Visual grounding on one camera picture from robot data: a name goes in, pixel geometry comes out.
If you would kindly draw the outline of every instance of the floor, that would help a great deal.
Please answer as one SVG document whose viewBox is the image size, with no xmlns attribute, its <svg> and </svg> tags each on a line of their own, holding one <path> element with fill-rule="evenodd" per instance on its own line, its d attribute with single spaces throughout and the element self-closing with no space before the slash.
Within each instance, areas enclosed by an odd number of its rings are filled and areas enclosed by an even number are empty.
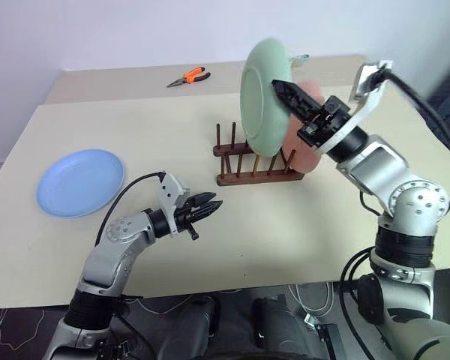
<svg viewBox="0 0 450 360">
<path fill-rule="evenodd" d="M 303 312 L 292 298 L 286 286 L 244 289 L 234 293 L 214 293 L 214 296 L 220 299 L 221 320 L 218 333 L 210 340 L 208 353 L 222 353 L 230 350 L 257 350 L 254 346 L 254 335 L 251 325 L 251 304 L 256 298 L 281 293 L 286 294 L 287 304 L 290 310 L 296 315 L 298 323 L 301 326 L 304 339 L 309 349 L 308 355 L 319 359 L 327 359 L 324 344 L 319 341 L 315 334 L 308 331 L 303 322 L 305 312 Z M 326 287 L 324 283 L 308 284 L 301 287 L 302 300 L 309 307 L 319 307 L 323 303 L 325 296 Z M 450 324 L 450 269 L 436 273 L 435 296 L 435 318 Z M 151 298 L 143 300 L 143 303 L 148 308 L 163 312 L 173 305 L 178 304 L 183 299 L 186 299 L 185 295 Z M 395 359 L 385 346 L 380 343 L 377 330 L 367 324 L 358 315 L 355 304 L 348 296 L 346 297 L 346 304 L 351 313 L 352 321 L 355 323 L 358 332 L 376 359 Z M 173 326 L 174 320 L 180 314 L 181 309 L 182 307 L 179 307 L 165 316 L 160 316 L 143 310 L 135 303 L 130 306 L 130 313 L 127 315 L 127 318 L 148 338 L 151 345 L 158 350 L 170 327 Z M 41 358 L 52 337 L 56 323 L 63 316 L 63 310 L 48 307 L 45 308 L 44 313 L 45 316 L 38 328 L 36 338 L 23 345 L 17 351 L 13 351 L 9 346 L 0 345 L 0 360 Z M 0 325 L 2 343 L 10 342 L 16 347 L 25 339 L 30 338 L 34 334 L 41 315 L 41 309 L 10 309 Z M 322 321 L 324 323 L 337 324 L 343 341 L 346 359 L 366 359 L 344 322 L 336 297 L 334 307 L 329 314 L 322 318 Z M 130 333 L 122 324 L 115 320 L 112 322 L 112 328 L 121 339 L 130 337 Z M 135 354 L 140 356 L 140 359 L 149 359 L 140 347 L 138 346 L 135 349 Z"/>
</svg>

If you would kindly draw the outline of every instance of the plate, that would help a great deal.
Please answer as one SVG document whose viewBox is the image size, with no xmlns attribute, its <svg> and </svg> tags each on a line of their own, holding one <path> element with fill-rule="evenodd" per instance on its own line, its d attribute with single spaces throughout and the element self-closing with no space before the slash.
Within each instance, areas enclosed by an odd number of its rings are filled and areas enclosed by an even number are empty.
<svg viewBox="0 0 450 360">
<path fill-rule="evenodd" d="M 57 218 L 78 218 L 104 207 L 124 179 L 122 162 L 111 152 L 82 150 L 63 157 L 42 176 L 40 208 Z"/>
<path fill-rule="evenodd" d="M 304 81 L 297 84 L 307 92 L 313 99 L 323 104 L 323 97 L 319 85 L 314 81 Z M 297 131 L 302 128 L 303 123 L 298 120 L 295 115 L 290 114 L 289 127 L 283 139 L 283 154 L 288 159 L 292 150 L 295 155 L 290 162 L 290 167 L 295 171 L 306 174 L 315 169 L 320 162 L 320 156 L 297 135 Z"/>
<path fill-rule="evenodd" d="M 284 141 L 290 111 L 277 99 L 272 80 L 292 81 L 290 57 L 285 46 L 269 38 L 248 55 L 241 74 L 241 125 L 248 144 L 258 155 L 277 154 Z"/>
</svg>

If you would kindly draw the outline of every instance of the orange-handled pliers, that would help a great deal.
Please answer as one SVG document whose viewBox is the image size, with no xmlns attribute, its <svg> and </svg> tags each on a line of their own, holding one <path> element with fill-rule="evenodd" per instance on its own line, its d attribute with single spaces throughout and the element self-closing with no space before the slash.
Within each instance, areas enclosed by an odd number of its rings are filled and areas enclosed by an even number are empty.
<svg viewBox="0 0 450 360">
<path fill-rule="evenodd" d="M 208 79 L 211 75 L 210 73 L 205 73 L 203 75 L 198 76 L 203 71 L 205 71 L 204 67 L 196 67 L 193 70 L 189 71 L 188 73 L 184 73 L 183 77 L 172 82 L 170 85 L 167 86 L 167 88 L 171 88 L 172 86 L 178 86 L 185 83 L 191 84 L 197 81 L 203 81 L 205 79 Z"/>
</svg>

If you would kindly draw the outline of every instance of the white wall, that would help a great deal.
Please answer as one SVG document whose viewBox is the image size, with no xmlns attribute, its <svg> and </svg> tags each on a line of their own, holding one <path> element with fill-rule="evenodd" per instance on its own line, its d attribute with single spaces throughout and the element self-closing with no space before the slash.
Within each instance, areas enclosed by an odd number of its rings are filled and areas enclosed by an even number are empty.
<svg viewBox="0 0 450 360">
<path fill-rule="evenodd" d="M 450 68 L 450 0 L 0 0 L 0 161 L 61 69 L 242 60 L 269 36 L 392 59 L 427 94 Z"/>
</svg>

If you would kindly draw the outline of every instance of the table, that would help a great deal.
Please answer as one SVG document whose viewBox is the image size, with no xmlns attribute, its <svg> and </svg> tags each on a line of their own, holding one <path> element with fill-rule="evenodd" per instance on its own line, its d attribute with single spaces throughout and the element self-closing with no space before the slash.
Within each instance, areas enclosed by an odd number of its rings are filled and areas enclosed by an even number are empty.
<svg viewBox="0 0 450 360">
<path fill-rule="evenodd" d="M 325 97 L 347 99 L 349 92 L 349 85 L 323 88 Z M 239 119 L 236 93 L 39 106 L 0 171 L 0 308 L 70 301 L 107 208 L 57 219 L 38 208 L 35 190 L 59 158 L 93 148 L 122 159 L 125 184 L 166 170 L 192 193 L 214 191 L 223 200 L 218 211 L 196 224 L 198 240 L 183 232 L 159 239 L 143 253 L 125 293 L 153 297 L 337 280 L 352 254 L 374 243 L 376 218 L 360 206 L 358 190 L 327 157 L 302 181 L 218 187 L 215 124 L 221 123 L 224 142 Z M 450 193 L 449 152 L 391 85 L 363 128 L 380 134 L 412 171 Z M 244 159 L 242 171 L 253 159 Z M 156 209 L 157 189 L 156 180 L 137 185 L 112 218 Z M 439 225 L 433 261 L 438 268 L 450 267 L 450 215 Z M 357 276 L 367 272 L 362 266 Z"/>
</svg>

